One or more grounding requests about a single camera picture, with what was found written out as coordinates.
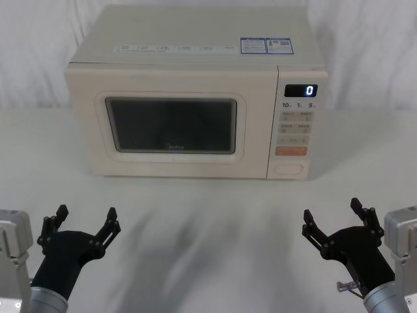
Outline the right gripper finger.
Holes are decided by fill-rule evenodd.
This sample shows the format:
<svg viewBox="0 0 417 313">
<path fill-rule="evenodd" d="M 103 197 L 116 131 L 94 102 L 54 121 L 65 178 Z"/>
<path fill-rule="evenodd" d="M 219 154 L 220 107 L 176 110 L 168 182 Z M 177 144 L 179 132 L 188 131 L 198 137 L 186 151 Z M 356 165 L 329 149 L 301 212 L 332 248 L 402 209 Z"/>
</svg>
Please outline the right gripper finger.
<svg viewBox="0 0 417 313">
<path fill-rule="evenodd" d="M 303 219 L 302 235 L 320 252 L 323 259 L 333 260 L 333 235 L 327 236 L 318 228 L 309 209 L 304 211 Z"/>
<path fill-rule="evenodd" d="M 382 245 L 381 238 L 384 236 L 384 230 L 379 223 L 379 219 L 374 207 L 365 208 L 358 198 L 351 199 L 351 209 L 363 222 L 365 229 L 370 234 L 372 240 L 375 242 L 376 247 Z"/>
</svg>

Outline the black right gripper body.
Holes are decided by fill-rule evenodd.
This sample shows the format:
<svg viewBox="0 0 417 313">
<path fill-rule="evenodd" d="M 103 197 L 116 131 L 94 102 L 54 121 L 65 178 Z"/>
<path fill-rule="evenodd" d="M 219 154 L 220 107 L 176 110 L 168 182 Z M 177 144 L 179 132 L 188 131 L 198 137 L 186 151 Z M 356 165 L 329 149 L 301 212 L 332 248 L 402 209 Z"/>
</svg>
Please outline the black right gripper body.
<svg viewBox="0 0 417 313">
<path fill-rule="evenodd" d="M 362 294 L 395 279 L 395 274 L 379 247 L 384 230 L 353 226 L 332 235 L 320 234 L 320 253 L 326 260 L 342 263 Z"/>
</svg>

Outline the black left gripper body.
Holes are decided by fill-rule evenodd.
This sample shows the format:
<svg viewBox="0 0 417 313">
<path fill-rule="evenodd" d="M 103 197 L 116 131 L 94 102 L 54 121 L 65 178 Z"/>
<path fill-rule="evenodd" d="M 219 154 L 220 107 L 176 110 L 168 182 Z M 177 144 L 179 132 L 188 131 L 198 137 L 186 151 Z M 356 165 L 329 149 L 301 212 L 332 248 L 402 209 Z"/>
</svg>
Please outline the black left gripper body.
<svg viewBox="0 0 417 313">
<path fill-rule="evenodd" d="M 85 264 L 105 254 L 103 238 L 81 231 L 58 231 L 40 236 L 44 259 L 32 287 L 46 288 L 68 299 Z"/>
</svg>

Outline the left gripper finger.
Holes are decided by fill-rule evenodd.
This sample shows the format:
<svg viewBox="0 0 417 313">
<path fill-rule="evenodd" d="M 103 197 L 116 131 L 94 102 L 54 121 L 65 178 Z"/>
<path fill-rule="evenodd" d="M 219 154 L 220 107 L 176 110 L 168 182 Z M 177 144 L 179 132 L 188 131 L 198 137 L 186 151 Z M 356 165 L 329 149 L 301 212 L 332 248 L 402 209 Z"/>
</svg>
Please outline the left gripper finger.
<svg viewBox="0 0 417 313">
<path fill-rule="evenodd" d="M 42 247 L 43 251 L 46 250 L 48 243 L 51 241 L 52 235 L 57 233 L 67 216 L 68 208 L 65 204 L 62 204 L 59 206 L 55 215 L 44 217 L 40 236 L 36 240 L 37 244 Z"/>
<path fill-rule="evenodd" d="M 121 232 L 121 226 L 117 218 L 116 208 L 111 207 L 107 213 L 104 225 L 90 242 L 93 258 L 102 258 L 106 253 L 107 247 Z"/>
</svg>

